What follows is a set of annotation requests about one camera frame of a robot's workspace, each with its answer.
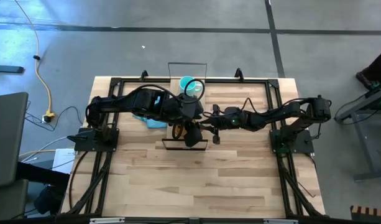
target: concrete floor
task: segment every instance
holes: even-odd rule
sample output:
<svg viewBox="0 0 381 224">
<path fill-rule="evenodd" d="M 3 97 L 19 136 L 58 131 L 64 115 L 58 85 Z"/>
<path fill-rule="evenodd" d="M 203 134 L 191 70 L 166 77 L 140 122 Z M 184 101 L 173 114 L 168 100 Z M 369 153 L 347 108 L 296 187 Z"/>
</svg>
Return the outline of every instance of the concrete floor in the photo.
<svg viewBox="0 0 381 224">
<path fill-rule="evenodd" d="M 145 69 L 153 76 L 167 75 L 168 62 L 207 62 L 209 76 L 231 77 L 240 67 L 247 77 L 295 78 L 300 96 L 322 94 L 333 101 L 334 113 L 345 102 L 365 93 L 354 74 L 381 53 L 381 35 L 375 33 L 381 30 L 381 0 L 271 0 L 276 29 L 309 30 L 306 35 L 278 34 L 278 45 L 264 31 L 272 28 L 264 0 L 20 2 L 34 24 L 50 28 L 38 31 L 42 56 L 39 72 L 51 89 L 53 110 L 60 113 L 76 106 L 82 119 L 94 76 L 139 76 Z M 32 102 L 29 112 L 41 117 L 47 109 L 47 95 L 34 75 L 34 33 L 22 23 L 27 21 L 15 2 L 0 0 L 0 65 L 26 69 L 22 75 L 0 73 L 0 95 L 28 92 Z M 61 31 L 60 25 L 103 26 L 109 31 Z M 243 30 L 115 32 L 111 27 Z M 312 30 L 372 32 L 319 35 Z M 275 55 L 273 48 L 278 47 L 281 54 Z M 281 66 L 284 74 L 278 73 Z M 181 72 L 185 73 L 178 68 L 174 75 L 183 75 Z M 381 117 L 374 116 L 363 125 L 374 127 L 376 119 Z M 73 134 L 79 126 L 73 110 L 62 115 L 53 133 L 26 122 L 21 152 Z M 361 183 L 352 179 L 354 174 L 367 171 L 354 128 L 331 120 L 321 131 L 314 146 L 326 213 L 350 218 L 351 205 L 381 208 L 381 179 Z M 49 148 L 72 145 L 64 140 Z M 37 157 L 47 161 L 53 154 Z"/>
</svg>

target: blue cloth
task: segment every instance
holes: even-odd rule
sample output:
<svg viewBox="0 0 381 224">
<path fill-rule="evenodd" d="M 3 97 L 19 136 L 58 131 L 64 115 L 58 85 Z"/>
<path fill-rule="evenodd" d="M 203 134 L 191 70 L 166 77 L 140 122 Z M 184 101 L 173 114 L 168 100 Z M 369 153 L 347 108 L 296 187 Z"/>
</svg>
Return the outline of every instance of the blue cloth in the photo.
<svg viewBox="0 0 381 224">
<path fill-rule="evenodd" d="M 157 98 L 154 104 L 157 104 L 160 102 L 160 97 Z M 147 118 L 141 118 L 139 116 L 133 115 L 134 118 L 139 119 L 141 121 L 146 122 L 147 128 L 166 128 L 167 124 L 161 121 L 155 121 L 153 119 L 147 119 Z"/>
</svg>

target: yellow cable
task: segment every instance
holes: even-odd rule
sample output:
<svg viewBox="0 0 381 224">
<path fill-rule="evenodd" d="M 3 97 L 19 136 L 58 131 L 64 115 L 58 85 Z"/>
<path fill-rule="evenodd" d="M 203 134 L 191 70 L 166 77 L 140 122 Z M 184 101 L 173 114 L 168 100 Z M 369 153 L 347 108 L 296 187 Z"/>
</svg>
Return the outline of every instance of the yellow cable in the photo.
<svg viewBox="0 0 381 224">
<path fill-rule="evenodd" d="M 17 0 L 15 0 L 15 2 L 19 6 L 19 8 L 22 10 L 23 14 L 26 16 L 27 20 L 30 22 L 30 25 L 33 28 L 33 31 L 35 33 L 35 38 L 37 39 L 37 54 L 36 54 L 36 56 L 39 57 L 39 54 L 40 54 L 40 40 L 39 40 L 39 36 L 37 35 L 37 31 L 35 31 L 35 27 L 34 27 L 33 23 L 31 22 L 30 18 L 27 16 L 27 14 L 24 12 L 22 6 L 17 2 Z M 42 82 L 42 84 L 44 84 L 45 88 L 47 89 L 47 93 L 48 93 L 48 110 L 47 110 L 45 115 L 50 116 L 50 117 L 54 117 L 55 114 L 52 113 L 52 109 L 51 109 L 51 107 L 52 107 L 51 92 L 49 90 L 48 85 L 42 80 L 42 78 L 41 78 L 41 76 L 39 74 L 39 71 L 38 71 L 38 60 L 37 59 L 35 59 L 34 65 L 35 65 L 34 66 L 35 74 L 39 78 L 39 80 Z"/>
<path fill-rule="evenodd" d="M 37 153 L 40 153 L 40 152 L 55 152 L 56 149 L 48 149 L 48 150 L 43 150 L 43 151 L 38 151 L 38 150 L 34 150 L 34 151 L 30 151 L 30 152 L 25 152 L 23 154 L 20 154 L 20 156 L 24 156 L 24 155 L 27 155 L 27 154 L 30 154 L 30 153 L 33 153 L 33 152 L 37 152 Z"/>
</svg>

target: white cable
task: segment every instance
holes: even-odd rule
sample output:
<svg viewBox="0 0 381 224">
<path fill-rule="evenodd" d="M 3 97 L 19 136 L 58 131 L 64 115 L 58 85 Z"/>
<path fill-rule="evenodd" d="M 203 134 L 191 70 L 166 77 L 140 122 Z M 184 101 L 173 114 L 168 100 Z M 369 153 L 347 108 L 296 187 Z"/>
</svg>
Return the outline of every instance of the white cable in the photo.
<svg viewBox="0 0 381 224">
<path fill-rule="evenodd" d="M 56 140 L 54 140 L 54 141 L 52 141 L 52 142 L 46 144 L 44 147 L 42 147 L 41 149 L 39 149 L 37 152 L 35 152 L 35 153 L 33 153 L 33 154 L 27 156 L 27 157 L 26 157 L 24 160 L 22 160 L 21 162 L 27 162 L 28 159 L 30 159 L 31 157 L 33 157 L 34 155 L 36 155 L 36 154 L 39 153 L 40 151 L 44 150 L 46 147 L 52 145 L 53 143 L 55 143 L 55 142 L 57 142 L 57 141 L 60 141 L 60 140 L 66 139 L 66 138 L 67 138 L 67 136 L 62 137 L 62 138 L 58 138 L 58 139 L 56 139 Z"/>
</svg>

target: wooden table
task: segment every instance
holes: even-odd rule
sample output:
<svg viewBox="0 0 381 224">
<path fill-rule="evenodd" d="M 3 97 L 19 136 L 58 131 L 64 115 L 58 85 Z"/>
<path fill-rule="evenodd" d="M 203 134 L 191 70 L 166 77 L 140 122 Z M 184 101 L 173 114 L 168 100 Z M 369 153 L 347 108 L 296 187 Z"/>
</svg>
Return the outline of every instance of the wooden table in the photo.
<svg viewBox="0 0 381 224">
<path fill-rule="evenodd" d="M 95 77 L 90 99 L 106 96 L 111 78 Z M 278 82 L 283 102 L 298 97 L 294 79 L 280 78 Z M 159 85 L 175 92 L 177 83 L 178 78 L 173 78 L 171 83 Z M 141 83 L 126 83 L 124 95 L 139 85 Z M 257 111 L 267 110 L 265 88 L 260 84 L 207 83 L 202 102 L 204 110 L 212 112 L 213 104 L 222 110 L 227 106 L 241 107 L 247 97 Z M 246 110 L 252 110 L 250 104 Z M 270 125 L 255 133 L 240 129 L 221 131 L 220 145 L 214 145 L 213 135 L 204 131 L 204 139 L 210 140 L 206 151 L 165 150 L 161 139 L 167 137 L 167 129 L 147 129 L 145 123 L 133 118 L 131 113 L 119 115 L 118 128 L 120 138 L 111 163 L 104 217 L 285 216 L 277 162 L 270 149 Z M 73 182 L 74 203 L 90 184 L 95 154 L 88 153 L 79 165 Z M 299 183 L 316 196 L 312 198 L 301 190 L 315 208 L 324 213 L 313 163 L 302 154 L 294 155 L 294 163 Z M 98 194 L 96 189 L 93 210 Z M 291 190 L 289 194 L 295 212 Z M 62 212 L 67 210 L 68 197 L 65 197 Z"/>
</svg>

